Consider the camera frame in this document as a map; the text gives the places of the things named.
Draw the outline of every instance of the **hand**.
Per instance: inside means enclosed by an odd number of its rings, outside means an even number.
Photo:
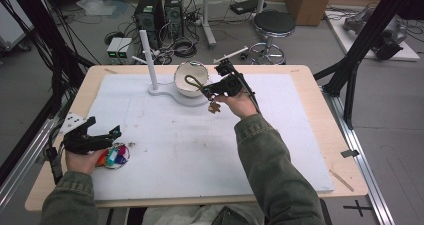
[[[66,151],[65,160],[68,171],[80,172],[91,175],[100,155],[105,151],[99,150],[92,154],[81,155]]]
[[[219,95],[215,97],[215,100],[217,102],[227,104],[231,111],[240,119],[244,119],[253,114],[258,114],[255,105],[252,100],[250,100],[250,97],[244,88],[234,97]]]

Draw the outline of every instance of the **person's left hand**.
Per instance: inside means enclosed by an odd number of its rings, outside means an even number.
[[[93,173],[96,162],[105,149],[95,151],[92,154],[81,155],[69,151],[65,153],[66,167],[68,171],[80,172],[91,175]]]

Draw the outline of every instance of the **stool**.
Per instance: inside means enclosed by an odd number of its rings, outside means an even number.
[[[249,55],[254,64],[286,64],[283,50],[272,44],[275,37],[290,36],[296,27],[294,17],[278,11],[264,11],[255,16],[255,29],[266,37],[266,42],[253,45]]]

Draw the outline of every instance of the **floor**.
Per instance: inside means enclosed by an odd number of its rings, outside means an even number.
[[[107,0],[107,4],[118,7],[117,12],[112,16],[89,17],[84,15],[84,11],[78,10],[76,1],[69,0],[61,4],[64,13],[72,20],[70,26],[99,63],[109,64],[104,37],[119,29],[123,31],[127,23],[132,21],[134,8],[119,0]],[[268,4],[269,9],[285,10],[284,4]],[[228,2],[211,5],[210,20],[221,20],[227,8]],[[231,11],[226,16],[226,20],[245,18]],[[202,29],[197,28],[200,37],[196,45],[197,54],[190,60],[211,64],[213,59],[260,41],[252,28],[251,18],[234,24],[212,22],[211,25],[217,40],[216,47],[209,50]],[[423,34],[415,36],[424,39]],[[333,65],[344,56],[327,21],[321,21],[316,27],[296,27],[292,36],[276,39],[275,43],[284,50],[287,64],[307,65],[313,73]],[[422,41],[408,37],[406,43],[414,51],[420,52],[418,55],[422,58]],[[93,60],[79,42],[76,42],[76,46],[82,56]],[[172,64],[185,60],[173,57]],[[0,58],[0,61],[3,62],[0,65],[0,162],[3,163],[49,98],[51,74],[35,49],[30,52],[15,49]],[[250,62],[236,57],[233,63]],[[423,59],[417,62],[364,59],[357,78],[353,107],[354,129],[393,220],[402,225],[424,223],[424,192],[421,189],[424,187],[423,77]],[[328,80],[323,78],[318,84],[324,85]],[[32,166],[1,213],[0,224],[33,224],[40,219],[40,214],[27,212],[24,208],[25,199],[40,168],[38,163]],[[367,197],[324,200],[333,224],[378,224],[373,211],[366,209],[370,207]],[[346,207],[356,206],[355,200],[362,210]],[[112,224],[123,224],[125,210],[117,211]],[[100,210],[98,224],[106,223],[107,214],[108,210]]]

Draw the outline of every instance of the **green jacket sleeve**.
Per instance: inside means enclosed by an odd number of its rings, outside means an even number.
[[[269,224],[325,224],[317,193],[262,115],[243,119],[235,131],[240,160]]]
[[[66,172],[43,203],[41,225],[97,224],[91,176]]]

